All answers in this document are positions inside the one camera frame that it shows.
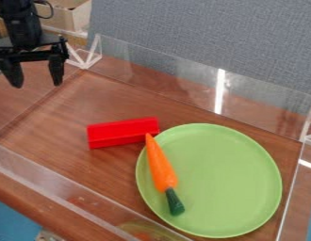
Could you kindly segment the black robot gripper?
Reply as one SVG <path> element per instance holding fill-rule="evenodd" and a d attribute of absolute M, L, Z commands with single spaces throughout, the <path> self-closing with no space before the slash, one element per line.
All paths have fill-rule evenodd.
<path fill-rule="evenodd" d="M 0 69 L 14 88 L 23 85 L 18 62 L 49 60 L 55 86 L 62 84 L 63 61 L 69 58 L 62 37 L 45 35 L 33 0 L 0 0 L 0 17 L 9 36 L 0 40 Z"/>

